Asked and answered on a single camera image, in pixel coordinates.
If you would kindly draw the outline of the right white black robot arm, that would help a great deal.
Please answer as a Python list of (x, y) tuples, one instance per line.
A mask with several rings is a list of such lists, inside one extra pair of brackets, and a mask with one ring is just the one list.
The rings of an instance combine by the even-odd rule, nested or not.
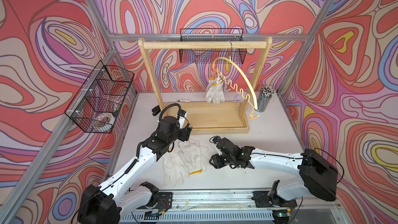
[(252, 146), (238, 147), (227, 138), (214, 136), (210, 142), (218, 153), (209, 163), (215, 169), (269, 169), (294, 177), (275, 180), (270, 191), (254, 192), (257, 207), (296, 207), (296, 199), (314, 196), (320, 200), (336, 200), (338, 169), (313, 149), (302, 153), (278, 153)]

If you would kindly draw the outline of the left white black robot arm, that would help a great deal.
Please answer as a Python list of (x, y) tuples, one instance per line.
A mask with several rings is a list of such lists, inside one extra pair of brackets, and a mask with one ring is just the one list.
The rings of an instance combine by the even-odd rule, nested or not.
[(82, 194), (75, 219), (81, 224), (117, 224), (135, 209), (155, 205), (158, 188), (153, 184), (144, 182), (132, 192), (128, 189), (170, 151), (175, 141), (188, 140), (192, 128), (186, 117), (164, 117), (125, 166), (99, 186), (89, 185)]

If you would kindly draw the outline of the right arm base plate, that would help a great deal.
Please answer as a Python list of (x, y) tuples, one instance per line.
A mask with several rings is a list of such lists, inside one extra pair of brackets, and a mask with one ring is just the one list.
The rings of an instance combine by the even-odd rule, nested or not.
[(257, 208), (282, 207), (294, 209), (297, 207), (296, 200), (287, 201), (269, 191), (254, 191), (251, 199), (255, 202)]

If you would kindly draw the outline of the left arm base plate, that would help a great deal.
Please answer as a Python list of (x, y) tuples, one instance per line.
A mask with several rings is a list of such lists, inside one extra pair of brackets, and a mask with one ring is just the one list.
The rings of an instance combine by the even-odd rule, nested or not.
[(160, 192), (152, 196), (149, 203), (138, 209), (169, 209), (172, 207), (173, 193), (171, 191)]

